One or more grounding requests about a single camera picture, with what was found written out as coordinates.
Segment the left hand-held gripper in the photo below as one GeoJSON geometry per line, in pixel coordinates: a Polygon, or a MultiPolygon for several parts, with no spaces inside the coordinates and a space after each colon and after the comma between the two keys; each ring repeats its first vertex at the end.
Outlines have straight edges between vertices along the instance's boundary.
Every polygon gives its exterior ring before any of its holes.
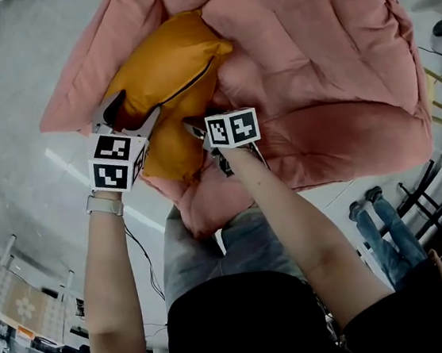
{"type": "Polygon", "coordinates": [[[130,192],[144,169],[148,138],[160,117],[161,106],[154,107],[139,129],[115,132],[125,95],[125,90],[119,90],[104,98],[93,116],[94,132],[88,137],[86,152],[94,191],[130,192]]]}

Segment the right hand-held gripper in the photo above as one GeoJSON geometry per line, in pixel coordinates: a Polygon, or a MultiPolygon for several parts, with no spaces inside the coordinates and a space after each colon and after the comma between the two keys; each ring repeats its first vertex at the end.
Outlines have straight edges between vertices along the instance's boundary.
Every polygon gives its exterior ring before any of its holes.
{"type": "Polygon", "coordinates": [[[245,148],[265,163],[256,144],[261,135],[255,109],[244,108],[206,118],[185,117],[182,121],[189,134],[203,140],[204,150],[210,152],[227,177],[233,176],[233,170],[221,149],[245,148]]]}

